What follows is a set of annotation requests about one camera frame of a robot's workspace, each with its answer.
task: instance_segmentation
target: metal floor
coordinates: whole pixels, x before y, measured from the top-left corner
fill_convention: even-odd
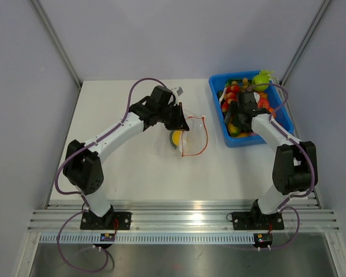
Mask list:
[[[289,238],[287,234],[275,234],[274,244]],[[104,255],[88,250],[73,256],[87,247],[85,244],[63,244],[69,261],[78,267],[96,269],[104,261]],[[126,245],[116,244],[108,250],[114,257],[107,268],[93,276],[337,276],[323,234],[299,234],[296,241],[281,250],[249,251],[243,245]],[[90,276],[66,266],[56,244],[39,244],[33,262],[31,277]]]

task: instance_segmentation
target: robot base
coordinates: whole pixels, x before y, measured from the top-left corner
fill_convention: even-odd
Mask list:
[[[233,229],[236,231],[248,230],[284,230],[283,218],[279,213],[272,215],[262,215],[254,220],[251,212],[233,212],[232,223]]]
[[[115,220],[118,221],[117,230],[130,230],[132,213],[114,212],[104,215],[102,218],[92,212],[82,214],[81,230],[115,230]]]

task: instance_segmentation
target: wire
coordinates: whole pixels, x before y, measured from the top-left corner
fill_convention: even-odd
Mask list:
[[[90,207],[89,203],[87,202],[87,199],[86,197],[83,195],[82,192],[79,192],[79,191],[74,191],[74,192],[64,192],[60,189],[59,187],[59,176],[62,172],[62,170],[64,169],[64,167],[69,163],[70,160],[72,160],[75,156],[77,156],[78,154],[84,152],[86,149],[94,146],[96,143],[98,143],[99,141],[103,140],[104,138],[106,138],[107,136],[109,136],[112,132],[114,132],[115,130],[117,130],[126,120],[127,118],[127,115],[128,115],[128,112],[129,112],[129,107],[130,107],[130,104],[131,104],[131,96],[132,96],[132,92],[134,90],[134,88],[136,87],[136,85],[138,85],[140,82],[142,81],[146,81],[146,80],[151,80],[151,81],[155,81],[155,82],[158,82],[159,84],[161,84],[163,87],[167,87],[163,82],[161,82],[160,80],[158,79],[155,79],[155,78],[142,78],[142,79],[139,79],[138,81],[136,81],[130,91],[129,91],[129,94],[128,94],[128,101],[127,101],[127,109],[125,111],[125,114],[121,120],[120,123],[118,123],[117,125],[114,126],[114,128],[112,128],[110,131],[108,131],[107,133],[105,133],[103,136],[101,136],[100,138],[98,138],[96,140],[96,142],[92,142],[88,145],[86,145],[85,147],[79,149],[78,151],[76,151],[75,153],[71,154],[68,158],[65,159],[65,161],[59,166],[58,170],[57,170],[57,173],[55,175],[55,181],[54,181],[54,185],[55,185],[55,189],[57,190],[57,192],[59,194],[62,194],[62,195],[72,195],[72,194],[80,194],[83,201],[86,203],[86,206],[87,207]]]
[[[105,263],[103,264],[102,267],[100,267],[99,269],[94,269],[94,270],[89,270],[89,269],[82,269],[82,268],[79,268],[79,267],[76,267],[75,265],[72,265],[70,262],[68,262],[68,260],[66,259],[66,257],[64,256],[63,252],[62,252],[62,248],[60,247],[60,237],[61,237],[61,234],[62,234],[62,231],[63,229],[65,228],[65,226],[73,219],[75,218],[76,216],[78,215],[81,215],[83,214],[84,212],[87,212],[87,210],[82,210],[80,212],[77,212],[76,214],[72,215],[69,219],[67,219],[67,221],[62,225],[62,227],[60,228],[59,230],[59,233],[58,233],[58,236],[57,236],[57,247],[58,247],[58,251],[59,251],[59,254],[60,254],[60,257],[62,258],[62,260],[64,261],[64,263],[66,265],[68,265],[69,267],[72,267],[78,271],[81,271],[81,272],[84,272],[84,273],[98,273],[100,271],[102,271],[108,264],[108,261],[109,261],[109,255],[108,255],[108,252],[103,249],[103,248],[99,248],[99,250],[103,251],[105,256],[106,256],[106,260],[105,260]]]
[[[286,133],[283,128],[279,127],[277,123],[275,123],[275,121],[273,120],[273,116],[275,115],[275,113],[277,111],[279,111],[288,101],[288,91],[284,88],[284,86],[282,85],[278,85],[278,84],[273,84],[273,83],[264,83],[264,84],[257,84],[257,85],[253,85],[251,87],[249,87],[247,90],[252,90],[255,87],[259,87],[261,85],[270,85],[273,87],[277,87],[282,89],[282,91],[285,94],[284,97],[284,101],[282,102],[281,105],[279,105],[278,107],[275,108],[275,110],[269,115],[269,122],[270,124],[272,124],[287,140],[289,140],[291,143],[293,143],[298,149],[299,151],[302,153],[302,155],[305,157],[305,160],[309,166],[310,169],[310,174],[311,174],[311,181],[310,181],[310,186],[309,189],[307,190],[306,193],[304,194],[292,194],[289,197],[287,197],[278,207],[277,209],[281,209],[291,198],[304,198],[306,196],[308,196],[315,187],[315,172],[314,172],[314,167],[313,167],[313,163],[311,162],[308,154],[306,153],[306,151],[300,146],[300,144],[298,144],[293,138],[289,138],[288,137],[288,133]]]
[[[111,241],[111,242],[114,242],[114,241],[115,241],[116,232],[117,232],[118,227],[119,227],[119,222],[118,222],[118,220],[117,220],[117,219],[114,219],[113,224],[114,224],[114,234],[113,234],[112,238],[111,238],[111,239],[103,238],[103,241]]]
[[[283,207],[280,212],[283,212],[285,209],[291,209],[295,212],[296,214],[296,217],[297,217],[297,221],[298,221],[298,225],[296,227],[296,231],[295,231],[295,234],[284,244],[282,245],[278,245],[278,246],[274,246],[272,247],[271,249],[282,249],[284,247],[286,247],[287,245],[289,245],[292,241],[295,240],[295,238],[298,236],[299,234],[299,230],[300,230],[300,216],[299,216],[299,213],[297,212],[297,210],[294,208],[294,207],[291,207],[291,206],[285,206]]]

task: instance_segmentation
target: green apple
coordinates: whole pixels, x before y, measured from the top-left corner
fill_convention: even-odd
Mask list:
[[[270,78],[272,78],[270,76],[270,74],[272,74],[273,72],[269,72],[267,70],[262,70],[259,72],[258,75],[256,75],[253,80],[252,80],[252,84],[253,85],[258,85],[258,84],[267,84],[270,82]],[[256,92],[262,92],[264,90],[266,90],[268,88],[268,85],[260,85],[258,87],[253,88],[254,91]]]

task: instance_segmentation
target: black mounting plate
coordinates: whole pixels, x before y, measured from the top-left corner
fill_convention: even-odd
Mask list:
[[[250,212],[232,212],[233,229],[236,231],[247,230],[284,230],[282,214],[262,215],[261,219],[254,222]]]
[[[112,220],[108,226],[100,227],[92,212],[84,212],[81,220],[81,230],[114,230],[114,220],[118,221],[118,230],[130,230],[132,213],[113,212]]]

